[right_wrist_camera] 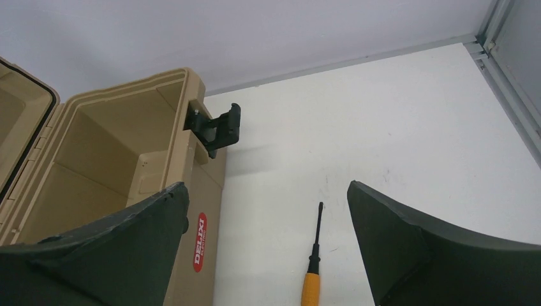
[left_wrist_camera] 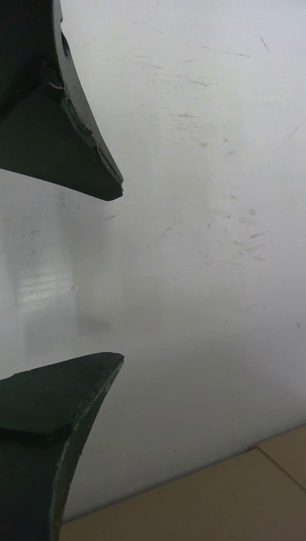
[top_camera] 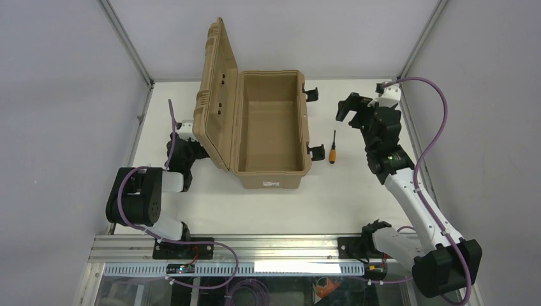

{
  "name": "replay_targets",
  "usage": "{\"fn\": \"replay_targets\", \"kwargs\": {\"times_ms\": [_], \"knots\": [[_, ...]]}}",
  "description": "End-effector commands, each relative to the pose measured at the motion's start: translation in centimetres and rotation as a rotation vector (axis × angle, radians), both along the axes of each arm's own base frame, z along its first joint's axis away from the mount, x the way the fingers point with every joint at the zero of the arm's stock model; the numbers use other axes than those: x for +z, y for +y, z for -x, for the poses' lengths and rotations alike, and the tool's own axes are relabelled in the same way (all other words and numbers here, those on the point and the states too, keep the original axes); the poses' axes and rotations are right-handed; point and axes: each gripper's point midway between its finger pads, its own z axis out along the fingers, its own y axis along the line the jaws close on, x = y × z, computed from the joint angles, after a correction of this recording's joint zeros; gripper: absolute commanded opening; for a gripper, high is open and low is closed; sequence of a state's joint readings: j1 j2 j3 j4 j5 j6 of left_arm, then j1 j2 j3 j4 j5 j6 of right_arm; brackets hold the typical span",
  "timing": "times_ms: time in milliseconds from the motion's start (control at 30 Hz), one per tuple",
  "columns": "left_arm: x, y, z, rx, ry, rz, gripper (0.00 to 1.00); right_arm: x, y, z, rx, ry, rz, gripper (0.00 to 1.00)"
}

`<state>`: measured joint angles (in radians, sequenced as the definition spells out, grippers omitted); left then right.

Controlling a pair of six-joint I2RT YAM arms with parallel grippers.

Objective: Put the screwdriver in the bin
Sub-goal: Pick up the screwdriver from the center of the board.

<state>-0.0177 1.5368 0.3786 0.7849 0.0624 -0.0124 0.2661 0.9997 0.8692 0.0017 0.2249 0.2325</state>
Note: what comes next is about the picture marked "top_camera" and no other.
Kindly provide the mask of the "orange black screwdriver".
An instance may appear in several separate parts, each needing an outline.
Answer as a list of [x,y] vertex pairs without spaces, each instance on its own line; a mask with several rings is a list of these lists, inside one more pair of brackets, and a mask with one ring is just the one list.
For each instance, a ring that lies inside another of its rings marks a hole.
[[336,130],[333,132],[333,139],[331,149],[329,153],[329,163],[334,164],[336,162]]

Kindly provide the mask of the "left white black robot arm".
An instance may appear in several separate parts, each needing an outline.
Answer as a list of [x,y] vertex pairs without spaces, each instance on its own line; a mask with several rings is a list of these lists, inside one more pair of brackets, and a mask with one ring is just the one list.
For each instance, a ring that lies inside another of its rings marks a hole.
[[188,225],[162,211],[162,195],[187,192],[193,180],[193,164],[209,155],[191,134],[172,133],[170,138],[163,168],[119,168],[105,215],[108,222],[143,231],[159,241],[189,242]]

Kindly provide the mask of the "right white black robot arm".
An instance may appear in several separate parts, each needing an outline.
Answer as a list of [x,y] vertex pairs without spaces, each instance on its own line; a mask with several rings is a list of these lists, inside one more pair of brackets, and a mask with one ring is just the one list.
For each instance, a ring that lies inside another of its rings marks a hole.
[[401,112],[397,104],[382,106],[353,92],[338,103],[336,120],[343,121],[350,112],[355,115],[348,124],[362,134],[369,169],[398,201],[419,241],[415,243],[390,223],[376,220],[363,226],[359,237],[339,239],[340,258],[368,262],[384,253],[411,272],[418,290],[427,298],[471,289],[482,248],[475,239],[465,240],[434,201],[423,195],[415,165],[399,144]]

